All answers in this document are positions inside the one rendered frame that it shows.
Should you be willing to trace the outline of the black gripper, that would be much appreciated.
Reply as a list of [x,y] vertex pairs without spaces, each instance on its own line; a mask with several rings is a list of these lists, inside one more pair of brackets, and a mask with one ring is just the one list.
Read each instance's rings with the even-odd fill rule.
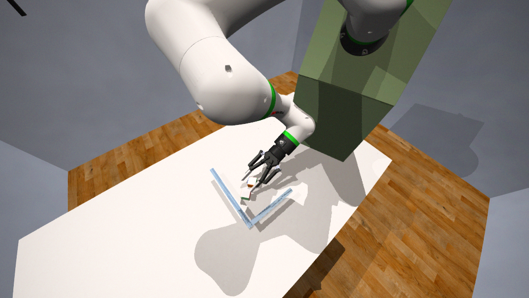
[[[260,160],[258,163],[256,163],[260,159],[260,157],[262,157],[262,155],[264,155],[264,158]],[[264,152],[263,150],[260,150],[259,153],[256,155],[256,157],[248,164],[249,169],[240,180],[244,181],[252,173],[253,170],[255,170],[257,167],[266,163],[267,167],[262,177],[249,190],[249,192],[253,192],[253,190],[255,190],[256,187],[259,187],[261,184],[267,184],[278,172],[281,171],[279,167],[279,163],[285,156],[286,155],[282,151],[280,151],[276,145],[273,145],[266,152]],[[271,168],[275,166],[276,166],[275,170],[266,178]]]

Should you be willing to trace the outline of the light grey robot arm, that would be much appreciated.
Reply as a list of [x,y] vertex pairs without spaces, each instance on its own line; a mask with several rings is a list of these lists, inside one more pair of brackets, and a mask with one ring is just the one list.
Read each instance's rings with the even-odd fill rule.
[[[244,25],[285,0],[148,0],[147,31],[209,120],[234,126],[275,117],[286,129],[274,141],[290,155],[315,121],[229,42]],[[346,52],[376,51],[414,0],[337,0],[348,11],[340,31]],[[343,37],[342,37],[343,36]],[[363,53],[365,52],[365,53]]]

